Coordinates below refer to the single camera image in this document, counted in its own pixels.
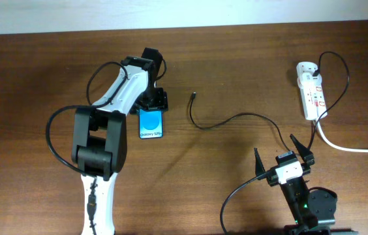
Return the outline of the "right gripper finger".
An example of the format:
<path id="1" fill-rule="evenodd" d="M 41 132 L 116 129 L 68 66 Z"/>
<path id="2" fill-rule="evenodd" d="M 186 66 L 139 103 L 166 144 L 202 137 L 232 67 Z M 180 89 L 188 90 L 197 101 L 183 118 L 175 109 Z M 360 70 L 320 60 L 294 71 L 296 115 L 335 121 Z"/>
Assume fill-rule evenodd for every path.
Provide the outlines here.
<path id="1" fill-rule="evenodd" d="M 266 171 L 263 165 L 263 162 L 260 158 L 260 154 L 257 148 L 254 148 L 254 156 L 255 156 L 255 175 L 257 180 L 262 180 L 266 177 Z"/>
<path id="2" fill-rule="evenodd" d="M 290 139 L 295 145 L 299 153 L 299 156 L 302 158 L 303 162 L 306 163 L 307 165 L 315 164 L 314 155 L 312 151 L 307 147 L 305 147 L 303 144 L 301 144 L 293 134 L 290 135 Z"/>

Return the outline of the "blue screen Galaxy smartphone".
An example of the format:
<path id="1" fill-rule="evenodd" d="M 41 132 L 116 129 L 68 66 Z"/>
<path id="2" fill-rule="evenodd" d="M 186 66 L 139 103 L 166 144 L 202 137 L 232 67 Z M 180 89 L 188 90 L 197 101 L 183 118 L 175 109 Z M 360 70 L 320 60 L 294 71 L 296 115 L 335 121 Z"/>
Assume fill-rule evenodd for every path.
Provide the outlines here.
<path id="1" fill-rule="evenodd" d="M 161 111 L 139 110 L 139 137 L 141 139 L 162 138 L 163 121 Z"/>

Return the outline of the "white power strip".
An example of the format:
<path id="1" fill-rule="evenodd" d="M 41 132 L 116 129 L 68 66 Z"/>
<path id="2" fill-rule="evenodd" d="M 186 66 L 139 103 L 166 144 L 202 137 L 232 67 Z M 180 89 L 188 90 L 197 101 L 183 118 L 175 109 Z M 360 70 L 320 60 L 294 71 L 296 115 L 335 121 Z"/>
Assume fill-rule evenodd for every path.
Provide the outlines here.
<path id="1" fill-rule="evenodd" d="M 317 65 L 312 62 L 300 62 L 296 66 L 298 76 L 305 72 L 310 72 L 314 75 L 316 70 Z M 327 106 L 322 91 L 322 84 L 316 87 L 306 87 L 305 89 L 299 88 L 299 90 L 305 119 L 309 121 L 316 121 L 320 116 L 322 116 L 322 118 L 326 117 L 324 112 L 327 110 Z"/>

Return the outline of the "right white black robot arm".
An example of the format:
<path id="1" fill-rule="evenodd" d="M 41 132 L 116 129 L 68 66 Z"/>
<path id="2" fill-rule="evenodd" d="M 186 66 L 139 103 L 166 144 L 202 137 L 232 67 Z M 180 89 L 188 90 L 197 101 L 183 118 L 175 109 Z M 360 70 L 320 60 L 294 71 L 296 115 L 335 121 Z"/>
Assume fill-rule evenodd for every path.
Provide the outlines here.
<path id="1" fill-rule="evenodd" d="M 254 149 L 255 174 L 258 180 L 265 179 L 269 186 L 279 185 L 295 220 L 284 228 L 285 234 L 330 234 L 335 224 L 337 194 L 323 187 L 308 188 L 304 175 L 315 164 L 312 151 L 290 136 L 297 151 L 277 156 L 277 165 L 266 170 L 257 149 Z"/>

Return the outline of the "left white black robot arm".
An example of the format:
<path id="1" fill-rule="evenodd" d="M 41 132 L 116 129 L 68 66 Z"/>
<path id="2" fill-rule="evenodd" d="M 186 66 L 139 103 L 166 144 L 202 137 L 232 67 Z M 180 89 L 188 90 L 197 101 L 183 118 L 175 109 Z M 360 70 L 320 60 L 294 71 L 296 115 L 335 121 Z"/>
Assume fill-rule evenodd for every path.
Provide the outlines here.
<path id="1" fill-rule="evenodd" d="M 114 188 L 127 156 L 127 115 L 137 115 L 141 139 L 163 136 L 167 93 L 156 83 L 166 67 L 162 54 L 145 48 L 128 56 L 108 91 L 91 108 L 77 108 L 71 158 L 82 170 L 83 234 L 115 234 Z"/>

